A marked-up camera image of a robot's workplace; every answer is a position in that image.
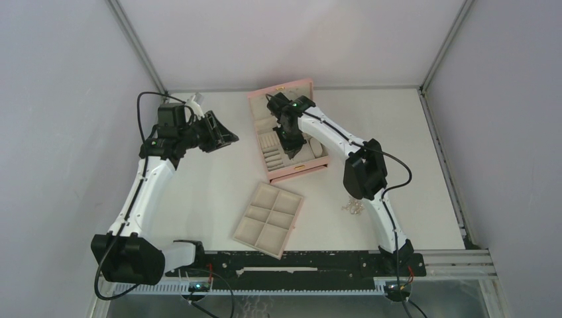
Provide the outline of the pink jewelry box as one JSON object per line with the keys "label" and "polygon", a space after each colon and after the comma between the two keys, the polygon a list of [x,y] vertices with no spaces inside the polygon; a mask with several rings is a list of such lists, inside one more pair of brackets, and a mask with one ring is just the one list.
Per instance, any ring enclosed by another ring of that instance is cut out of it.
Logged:
{"label": "pink jewelry box", "polygon": [[330,158],[324,145],[296,128],[282,128],[275,109],[283,101],[301,96],[313,98],[313,80],[299,79],[247,94],[261,161],[270,184],[316,172],[328,167]]}

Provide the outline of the beige six-compartment tray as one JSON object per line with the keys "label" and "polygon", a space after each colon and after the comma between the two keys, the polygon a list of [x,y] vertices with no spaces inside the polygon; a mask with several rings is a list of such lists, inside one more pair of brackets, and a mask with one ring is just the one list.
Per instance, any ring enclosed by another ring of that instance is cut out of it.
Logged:
{"label": "beige six-compartment tray", "polygon": [[233,240],[281,259],[303,203],[304,198],[298,194],[259,183]]}

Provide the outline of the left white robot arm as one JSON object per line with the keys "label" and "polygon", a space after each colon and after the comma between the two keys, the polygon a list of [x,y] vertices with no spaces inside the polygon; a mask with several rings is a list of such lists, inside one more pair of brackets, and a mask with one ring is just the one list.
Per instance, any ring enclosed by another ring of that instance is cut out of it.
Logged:
{"label": "left white robot arm", "polygon": [[187,105],[165,103],[158,121],[140,148],[139,168],[115,222],[104,235],[95,235],[91,250],[97,274],[108,282],[156,285],[167,272],[182,267],[199,276],[207,268],[199,241],[175,240],[163,249],[154,246],[148,230],[164,188],[189,149],[213,152],[239,141],[213,111],[196,115]]}

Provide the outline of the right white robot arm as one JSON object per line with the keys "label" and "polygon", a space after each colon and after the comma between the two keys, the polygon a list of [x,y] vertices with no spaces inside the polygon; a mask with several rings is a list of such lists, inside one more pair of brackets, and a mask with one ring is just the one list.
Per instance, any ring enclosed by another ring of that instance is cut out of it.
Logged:
{"label": "right white robot arm", "polygon": [[361,201],[375,225],[378,249],[383,266],[393,276],[401,275],[410,265],[414,253],[410,239],[393,212],[388,194],[389,158],[403,166],[397,157],[384,152],[379,141],[363,140],[334,123],[306,96],[289,100],[283,93],[267,94],[267,108],[276,118],[274,131],[289,158],[294,158],[305,144],[305,135],[318,140],[344,163],[343,186],[347,193]]}

